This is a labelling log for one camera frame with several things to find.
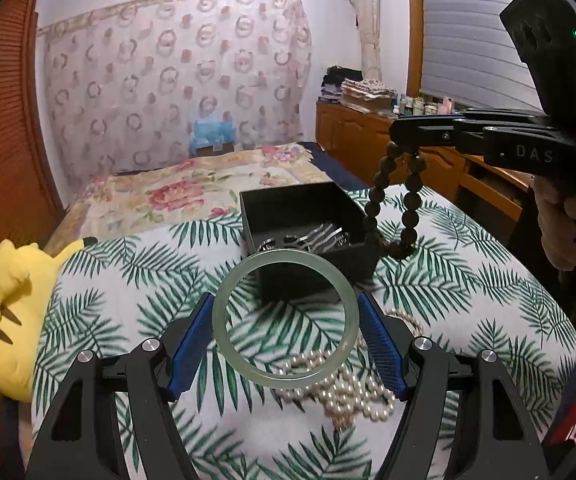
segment floral blanket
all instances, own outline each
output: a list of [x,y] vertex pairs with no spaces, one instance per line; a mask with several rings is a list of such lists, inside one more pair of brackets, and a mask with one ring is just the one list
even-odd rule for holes
[[[401,232],[403,186],[391,186],[378,217],[391,238]],[[351,192],[363,205],[367,190]],[[424,188],[418,251],[408,260],[381,260],[371,290],[384,309],[397,308],[450,351],[493,349],[503,360],[543,437],[576,361],[576,334],[552,297],[483,228]],[[38,431],[60,380],[76,354],[130,351],[188,316],[204,291],[216,292],[245,254],[237,212],[162,226],[76,253],[56,283],[42,330],[33,385]],[[262,305],[256,285],[242,280],[228,305],[229,335],[258,367],[276,372],[296,352],[334,347],[343,332],[338,304],[312,301]],[[355,348],[348,365],[374,373],[370,355]],[[448,394],[431,478],[445,469],[458,395]],[[337,432],[313,400],[285,403],[252,384],[210,344],[190,391],[171,405],[185,448],[210,480],[369,479],[381,466],[404,409],[386,422],[357,418]],[[118,416],[133,479],[145,478],[126,394]]]
[[84,237],[110,240],[161,224],[239,211],[239,192],[328,182],[299,144],[191,158],[136,175],[103,176],[79,192],[44,250],[58,254]]

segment white sheet with green leaves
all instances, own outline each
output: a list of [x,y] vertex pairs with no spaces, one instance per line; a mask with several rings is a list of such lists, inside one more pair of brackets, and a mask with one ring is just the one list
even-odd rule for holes
[[[391,186],[379,227],[402,229],[405,188]],[[541,437],[559,405],[576,360],[576,334],[530,273],[483,228],[436,193],[423,189],[419,250],[410,259],[379,262],[365,284],[383,308],[398,308],[450,351],[495,350],[517,384]],[[350,195],[367,201],[367,190]],[[76,354],[130,351],[187,316],[201,294],[213,293],[244,254],[239,214],[164,226],[106,241],[65,264],[50,300],[34,374],[33,427]],[[280,302],[261,306],[255,284],[243,282],[228,307],[234,345],[256,366],[276,371],[286,355],[334,346],[343,332],[340,305]],[[367,352],[349,359],[355,373],[372,368]],[[132,478],[144,478],[127,396],[118,415]],[[456,394],[448,394],[430,477],[445,468],[455,426]],[[403,404],[387,422],[357,418],[335,432],[312,400],[285,404],[272,390],[240,377],[210,344],[190,391],[170,406],[201,478],[299,480],[369,478],[395,435]]]

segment pikachu plush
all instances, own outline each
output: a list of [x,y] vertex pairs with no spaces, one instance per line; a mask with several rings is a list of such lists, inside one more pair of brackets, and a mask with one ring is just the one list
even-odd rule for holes
[[77,240],[52,257],[37,244],[0,244],[0,392],[30,402],[39,335],[60,267],[84,247]]

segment black box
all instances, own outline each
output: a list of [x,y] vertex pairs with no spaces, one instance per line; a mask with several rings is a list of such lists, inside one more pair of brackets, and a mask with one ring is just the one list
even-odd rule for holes
[[[365,243],[365,214],[334,182],[243,191],[239,198],[248,254],[256,253],[268,238],[275,238],[279,248],[285,235],[303,236],[331,221],[350,235],[350,244],[320,256],[350,283],[372,278],[378,256]],[[331,287],[323,276],[298,264],[272,264],[255,272],[264,303],[295,300]]]

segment silver screw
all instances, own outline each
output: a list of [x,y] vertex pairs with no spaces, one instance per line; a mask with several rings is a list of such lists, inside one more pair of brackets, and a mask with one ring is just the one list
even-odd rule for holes
[[159,346],[161,345],[161,343],[159,342],[159,339],[146,339],[143,343],[142,343],[142,348],[146,351],[146,352],[154,352],[157,348],[159,348]]
[[418,337],[415,339],[415,346],[420,350],[429,350],[432,348],[432,341],[427,337]]
[[77,355],[77,361],[80,363],[87,363],[92,359],[93,355],[92,350],[83,350],[79,352],[79,355]]
[[494,363],[496,361],[496,354],[492,350],[484,350],[481,352],[481,357],[484,361]]

